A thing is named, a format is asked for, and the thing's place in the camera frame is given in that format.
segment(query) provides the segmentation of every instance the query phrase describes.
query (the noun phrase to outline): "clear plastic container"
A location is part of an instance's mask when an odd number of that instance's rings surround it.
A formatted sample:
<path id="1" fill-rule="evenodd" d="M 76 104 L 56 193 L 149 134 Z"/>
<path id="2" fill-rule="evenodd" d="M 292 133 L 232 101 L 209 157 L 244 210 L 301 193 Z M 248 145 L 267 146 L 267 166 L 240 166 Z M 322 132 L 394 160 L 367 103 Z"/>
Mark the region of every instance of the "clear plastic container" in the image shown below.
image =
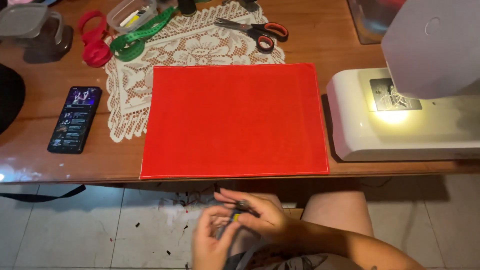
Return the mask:
<path id="1" fill-rule="evenodd" d="M 132 13 L 145 10 L 145 13 L 138 15 L 138 19 L 129 26 L 121 26 Z M 126 34 L 141 27 L 153 17 L 157 16 L 156 0 L 124 0 L 118 4 L 107 15 L 108 24 L 120 34 Z"/>

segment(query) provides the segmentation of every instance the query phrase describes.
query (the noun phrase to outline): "thigh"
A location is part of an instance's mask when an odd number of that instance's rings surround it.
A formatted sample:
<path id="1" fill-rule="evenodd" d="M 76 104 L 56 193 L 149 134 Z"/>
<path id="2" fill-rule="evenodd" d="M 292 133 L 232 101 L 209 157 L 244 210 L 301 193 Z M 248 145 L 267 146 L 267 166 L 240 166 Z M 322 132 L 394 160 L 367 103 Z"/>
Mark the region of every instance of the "thigh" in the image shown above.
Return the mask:
<path id="1" fill-rule="evenodd" d="M 252 193 L 255 196 L 264 197 L 271 200 L 275 205 L 282 209 L 282 204 L 280 200 L 275 194 L 267 194 L 267 193 Z M 238 230 L 235 238 L 233 239 L 232 245 L 230 246 L 230 250 L 228 256 L 233 256 L 242 252 L 249 250 L 256 242 L 260 240 L 260 235 L 248 228 L 242 227 Z"/>
<path id="2" fill-rule="evenodd" d="M 315 182 L 302 220 L 341 230 L 373 236 L 367 201 L 355 178 L 326 179 Z"/>

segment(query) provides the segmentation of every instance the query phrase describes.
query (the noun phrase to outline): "phone screen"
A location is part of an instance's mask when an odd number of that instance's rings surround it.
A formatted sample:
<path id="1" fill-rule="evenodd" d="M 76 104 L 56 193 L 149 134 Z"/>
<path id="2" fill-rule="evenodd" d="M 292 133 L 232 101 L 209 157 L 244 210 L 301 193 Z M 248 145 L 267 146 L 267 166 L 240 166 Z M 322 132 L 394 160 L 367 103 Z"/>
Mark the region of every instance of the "phone screen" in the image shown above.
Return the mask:
<path id="1" fill-rule="evenodd" d="M 101 95 L 99 87 L 70 88 L 48 144 L 49 152 L 80 154 L 83 151 Z"/>

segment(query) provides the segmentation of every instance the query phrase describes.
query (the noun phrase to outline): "white lace doily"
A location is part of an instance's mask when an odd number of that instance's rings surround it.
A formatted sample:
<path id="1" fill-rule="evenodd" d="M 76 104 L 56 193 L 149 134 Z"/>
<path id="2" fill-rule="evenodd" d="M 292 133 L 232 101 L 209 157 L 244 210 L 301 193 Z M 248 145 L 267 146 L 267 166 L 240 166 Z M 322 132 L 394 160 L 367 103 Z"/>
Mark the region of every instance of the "white lace doily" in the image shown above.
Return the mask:
<path id="1" fill-rule="evenodd" d="M 245 33 L 213 25 L 217 17 L 244 24 L 268 22 L 260 7 L 255 12 L 248 12 L 237 1 L 231 1 L 225 6 L 198 11 L 192 17 L 173 18 L 147 42 L 141 56 L 130 62 L 112 58 L 105 65 L 107 91 L 110 93 L 108 127 L 115 142 L 146 133 L 154 65 L 285 63 L 285 54 L 276 40 L 275 49 L 263 54 Z"/>

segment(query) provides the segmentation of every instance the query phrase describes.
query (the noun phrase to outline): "hand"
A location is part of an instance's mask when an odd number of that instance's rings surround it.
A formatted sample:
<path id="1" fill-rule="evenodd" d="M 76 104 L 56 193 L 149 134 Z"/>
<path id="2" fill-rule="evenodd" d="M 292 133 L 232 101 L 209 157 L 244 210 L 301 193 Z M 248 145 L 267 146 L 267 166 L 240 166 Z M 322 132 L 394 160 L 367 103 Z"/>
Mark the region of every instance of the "hand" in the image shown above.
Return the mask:
<path id="1" fill-rule="evenodd" d="M 220 239 L 216 238 L 216 231 L 228 224 L 231 214 L 232 210 L 222 206 L 212 206 L 203 211 L 193 233 L 193 269 L 223 269 L 228 248 L 240 223 L 230 223 Z"/>
<path id="2" fill-rule="evenodd" d="M 220 189 L 220 193 L 215 192 L 214 196 L 217 201 L 223 202 L 228 208 L 234 208 L 237 201 L 247 200 L 252 211 L 256 212 L 259 217 L 243 213 L 237 219 L 241 225 L 257 231 L 272 243 L 281 244 L 293 241 L 289 229 L 295 220 L 287 217 L 271 200 L 224 188 Z"/>

